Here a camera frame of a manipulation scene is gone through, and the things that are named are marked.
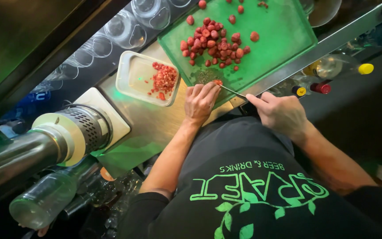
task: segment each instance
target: red bottle cap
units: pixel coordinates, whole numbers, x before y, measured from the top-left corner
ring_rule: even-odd
[[[310,90],[321,94],[328,94],[331,91],[331,86],[326,83],[313,83],[310,86]]]

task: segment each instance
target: person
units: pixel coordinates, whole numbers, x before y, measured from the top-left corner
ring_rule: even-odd
[[[186,117],[118,238],[382,238],[382,187],[322,136],[296,97],[248,94],[260,119],[198,133],[219,91],[214,83],[187,88]],[[319,180],[296,162],[291,142]]]

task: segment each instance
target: green logo print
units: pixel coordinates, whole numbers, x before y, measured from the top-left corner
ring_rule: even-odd
[[[276,211],[274,213],[275,219],[281,218],[285,216],[286,214],[286,209],[287,208],[296,208],[296,207],[302,207],[306,206],[309,210],[309,212],[314,215],[315,210],[316,210],[316,205],[314,201],[319,198],[325,198],[329,195],[328,191],[326,188],[322,187],[321,185],[314,183],[313,179],[306,178],[303,173],[298,173],[298,174],[289,174],[288,177],[291,181],[291,183],[285,181],[282,179],[280,176],[278,176],[275,172],[270,171],[268,173],[268,177],[266,182],[263,181],[262,179],[257,179],[257,180],[251,180],[245,172],[242,172],[240,174],[234,173],[234,174],[226,174],[226,175],[215,175],[208,179],[207,181],[204,179],[194,179],[194,180],[201,180],[202,181],[202,186],[201,186],[201,191],[198,194],[193,194],[190,196],[190,201],[195,201],[195,200],[215,200],[218,199],[218,195],[216,193],[207,193],[208,192],[208,187],[209,187],[209,182],[215,179],[216,177],[232,177],[234,178],[236,184],[235,185],[226,185],[225,189],[227,191],[232,192],[233,194],[222,194],[221,198],[225,201],[230,201],[233,202],[233,204],[229,202],[223,202],[220,204],[218,207],[216,207],[216,210],[219,212],[224,212],[224,216],[222,218],[220,226],[215,230],[214,232],[214,238],[215,239],[223,239],[223,225],[225,225],[226,229],[228,231],[231,231],[231,225],[232,225],[232,216],[230,214],[231,209],[234,207],[239,207],[239,212],[243,213],[248,211],[251,208],[252,204],[267,204],[273,208],[276,208]],[[272,181],[273,177],[279,179],[283,184],[278,187],[278,190],[276,191],[275,188],[271,188],[270,190],[275,193],[277,193],[287,204],[288,206],[278,206],[271,204],[269,202],[266,202],[267,199],[267,194],[269,190],[269,183]],[[243,189],[243,179],[247,180],[254,191],[257,194],[251,193],[251,192],[246,192]],[[300,187],[296,184],[296,179],[302,179],[304,182],[300,185]],[[317,188],[316,191],[314,191],[311,187],[314,186]],[[264,191],[261,192],[258,188],[258,186],[264,186]],[[281,191],[284,188],[294,188],[294,190],[297,192],[298,197],[292,197],[292,198],[287,198],[284,197],[284,195],[281,193]],[[302,193],[302,190],[313,197],[310,199],[306,199],[305,196]],[[239,233],[240,239],[249,239],[253,236],[253,224],[249,224],[246,226],[243,226],[240,229]]]

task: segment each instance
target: black t-shirt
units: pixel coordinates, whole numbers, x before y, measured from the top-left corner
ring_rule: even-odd
[[[294,160],[291,142],[245,117],[201,133],[171,202],[141,193],[119,238],[382,238],[382,188],[340,197]]]

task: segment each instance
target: perforated metal cylinder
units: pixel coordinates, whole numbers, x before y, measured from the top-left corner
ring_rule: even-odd
[[[92,106],[92,108],[101,113],[107,122],[100,114],[84,106],[75,106],[56,112],[66,116],[79,126],[85,138],[85,155],[107,145],[113,137],[113,127],[110,118],[97,106]]]

